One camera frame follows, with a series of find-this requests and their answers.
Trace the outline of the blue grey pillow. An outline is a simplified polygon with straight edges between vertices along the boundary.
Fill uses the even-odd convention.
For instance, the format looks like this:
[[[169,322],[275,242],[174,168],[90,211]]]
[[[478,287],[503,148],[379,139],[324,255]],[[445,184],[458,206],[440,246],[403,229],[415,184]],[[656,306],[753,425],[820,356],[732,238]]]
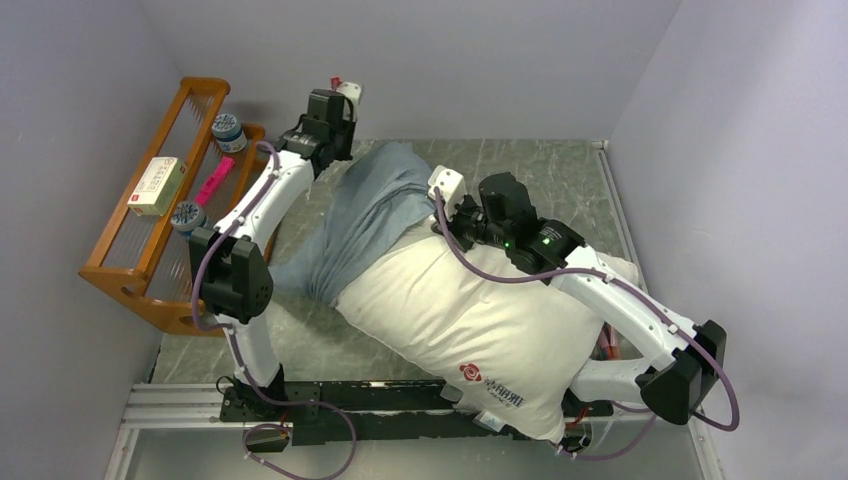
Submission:
[[[409,143],[389,142],[355,161],[318,227],[285,263],[269,268],[274,291],[334,306],[407,229],[435,212],[431,173]]]

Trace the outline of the white pillow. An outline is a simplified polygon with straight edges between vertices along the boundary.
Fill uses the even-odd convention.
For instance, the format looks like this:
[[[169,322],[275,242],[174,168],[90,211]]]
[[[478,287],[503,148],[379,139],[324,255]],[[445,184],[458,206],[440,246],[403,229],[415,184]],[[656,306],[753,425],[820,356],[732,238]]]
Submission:
[[[459,261],[423,220],[338,296],[355,328],[460,390],[463,400],[535,439],[556,442],[561,406],[602,319],[534,281],[498,249]]]

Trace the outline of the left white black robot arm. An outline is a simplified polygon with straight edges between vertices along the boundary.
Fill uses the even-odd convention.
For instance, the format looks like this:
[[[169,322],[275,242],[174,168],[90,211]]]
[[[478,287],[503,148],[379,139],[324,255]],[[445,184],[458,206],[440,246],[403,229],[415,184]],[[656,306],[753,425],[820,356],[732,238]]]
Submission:
[[[269,160],[237,205],[188,241],[194,326],[224,334],[236,385],[249,391],[246,406],[261,420],[291,404],[265,316],[274,287],[265,250],[297,198],[333,162],[351,160],[362,95],[352,82],[313,90],[292,129],[274,142],[257,142]]]

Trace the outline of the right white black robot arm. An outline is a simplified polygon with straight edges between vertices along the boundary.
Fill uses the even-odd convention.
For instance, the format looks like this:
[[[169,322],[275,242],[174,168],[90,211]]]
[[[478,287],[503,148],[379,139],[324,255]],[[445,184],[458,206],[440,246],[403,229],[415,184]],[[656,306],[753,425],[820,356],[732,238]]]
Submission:
[[[725,329],[697,324],[643,292],[561,221],[537,215],[524,184],[510,173],[485,178],[480,197],[464,177],[438,167],[427,181],[438,233],[459,262],[488,281],[542,282],[587,306],[637,349],[635,360],[589,361],[555,382],[553,408],[572,415],[586,403],[640,403],[661,419],[697,418],[723,431],[740,423],[736,392],[723,369]]]

